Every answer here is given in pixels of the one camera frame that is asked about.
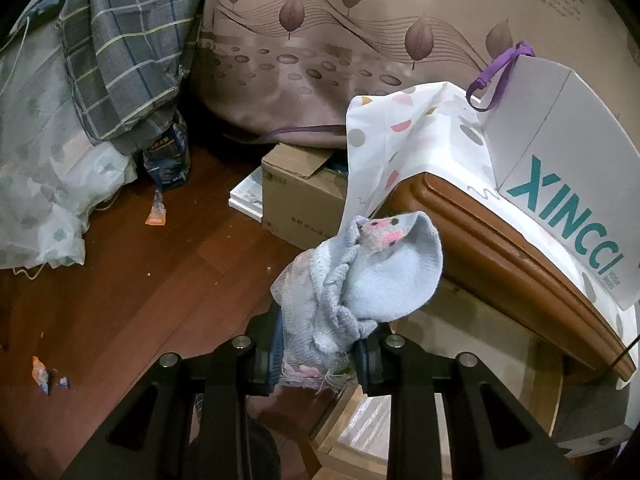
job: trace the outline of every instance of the purple bag handle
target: purple bag handle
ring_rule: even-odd
[[[513,65],[518,59],[518,56],[531,56],[536,57],[536,53],[533,52],[533,47],[527,43],[526,41],[519,42],[516,46],[512,46],[505,50],[500,56],[495,58],[487,68],[482,70],[478,78],[469,85],[469,88],[466,89],[466,101],[471,105],[474,110],[478,112],[485,112],[487,110],[491,110],[495,105],[500,102],[502,99],[502,95],[504,94],[505,88],[507,88],[507,81],[509,81],[509,77],[511,76],[511,70],[513,69]],[[491,102],[489,103],[487,108],[478,108],[474,106],[471,102],[471,96],[474,94],[476,90],[482,90],[486,88],[491,81],[491,78],[498,73],[502,67],[505,67],[504,72],[500,76],[500,80],[495,87],[494,95],[491,97]]]

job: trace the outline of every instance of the white shopping bag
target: white shopping bag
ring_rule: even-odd
[[[500,195],[631,306],[640,297],[640,155],[609,109],[573,70],[520,56],[497,107],[479,117]]]

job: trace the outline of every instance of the teal lettering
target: teal lettering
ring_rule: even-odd
[[[540,218],[542,218],[543,220],[546,220],[546,217],[548,217],[554,211],[554,209],[556,207],[558,207],[559,203],[561,203],[562,200],[564,200],[564,197],[567,196],[567,194],[569,193],[570,190],[571,190],[571,188],[569,186],[567,186],[567,184],[564,184],[560,188],[560,191],[558,191],[556,193],[556,196],[553,197],[549,201],[549,203],[546,205],[546,207],[542,210],[542,212],[540,213]]]
[[[587,208],[584,212],[578,217],[577,220],[574,220],[575,215],[578,210],[578,203],[580,199],[574,193],[571,195],[571,198],[567,200],[564,205],[560,208],[555,216],[549,221],[549,225],[551,227],[556,227],[558,222],[564,218],[566,215],[566,222],[564,224],[564,229],[562,229],[562,238],[565,240],[571,236],[574,231],[583,224],[583,222],[591,215],[591,209]]]
[[[538,191],[540,190],[540,168],[542,164],[540,163],[540,159],[535,155],[531,155],[531,178],[526,184],[521,184],[520,186],[512,187],[507,190],[514,198],[520,195],[528,194],[529,199],[527,200],[527,207],[530,211],[536,210],[536,205],[538,204]],[[555,184],[556,182],[560,182],[560,177],[555,173],[549,173],[542,178],[542,187],[550,186],[551,184]]]
[[[589,257],[589,265],[594,269],[597,269],[600,267],[600,264],[596,260],[596,256],[598,256],[598,253],[603,249],[611,249],[611,252],[614,254],[616,254],[620,250],[618,248],[618,244],[615,242],[612,242],[611,240],[607,240],[606,242],[601,243],[591,252],[591,256]]]
[[[587,233],[591,231],[597,232],[600,235],[600,238],[607,236],[607,230],[605,229],[604,225],[598,223],[585,225],[582,229],[580,229],[577,237],[575,237],[574,246],[575,250],[578,251],[578,254],[587,253],[587,248],[582,244],[582,241],[584,240],[584,237],[587,235]]]
[[[618,256],[616,256],[613,260],[611,260],[609,262],[608,265],[606,265],[602,270],[598,271],[598,274],[604,274],[605,272],[607,272],[611,267],[613,267],[616,263],[618,263],[622,258],[624,258],[625,255],[624,254],[619,254]]]

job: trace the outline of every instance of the wavy line pattern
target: wavy line pattern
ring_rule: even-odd
[[[288,32],[279,21],[280,9],[286,1],[273,0],[252,10],[235,11],[216,0],[213,20],[231,20],[261,36],[286,36]],[[318,25],[338,25],[382,56],[405,64],[414,62],[404,47],[404,36],[420,16],[379,21],[357,20],[341,13],[328,0],[301,1],[305,9],[304,21],[296,32]],[[482,57],[450,23],[432,17],[424,19],[433,29],[434,47],[429,56],[418,63],[450,61],[466,64],[478,71],[486,66]]]

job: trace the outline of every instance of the plastic scrap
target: plastic scrap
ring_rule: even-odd
[[[146,225],[164,225],[166,221],[166,209],[162,203],[162,193],[156,189],[154,202],[151,205],[151,213],[146,218]]]
[[[33,370],[31,377],[38,383],[40,391],[49,395],[49,381],[51,380],[51,372],[47,370],[45,365],[36,356],[33,356]]]

